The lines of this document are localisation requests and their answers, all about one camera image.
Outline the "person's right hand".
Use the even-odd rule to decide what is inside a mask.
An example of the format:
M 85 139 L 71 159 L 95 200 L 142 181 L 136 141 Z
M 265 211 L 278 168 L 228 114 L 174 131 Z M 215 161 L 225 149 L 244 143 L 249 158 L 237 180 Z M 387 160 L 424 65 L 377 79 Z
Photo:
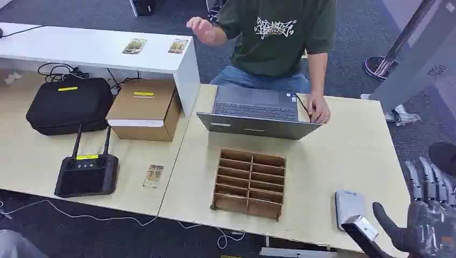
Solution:
M 190 28 L 202 43 L 206 45 L 215 44 L 215 28 L 208 20 L 201 17 L 192 17 L 187 21 L 186 27 Z

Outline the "person's left hand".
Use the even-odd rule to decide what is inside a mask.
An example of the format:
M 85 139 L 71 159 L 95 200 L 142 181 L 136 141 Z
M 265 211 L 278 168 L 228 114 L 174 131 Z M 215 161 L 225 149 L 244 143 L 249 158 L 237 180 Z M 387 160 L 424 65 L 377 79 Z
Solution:
M 307 109 L 312 123 L 326 124 L 331 117 L 329 106 L 323 94 L 319 92 L 311 92 L 308 95 Z

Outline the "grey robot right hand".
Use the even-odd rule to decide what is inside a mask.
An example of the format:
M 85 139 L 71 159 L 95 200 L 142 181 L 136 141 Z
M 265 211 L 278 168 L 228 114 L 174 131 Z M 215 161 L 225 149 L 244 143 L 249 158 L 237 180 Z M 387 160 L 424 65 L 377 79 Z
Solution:
M 373 212 L 393 246 L 409 257 L 455 257 L 455 186 L 434 163 L 419 157 L 425 189 L 418 195 L 417 169 L 406 161 L 412 182 L 412 202 L 408 206 L 407 226 L 397 226 L 384 207 L 373 203 Z

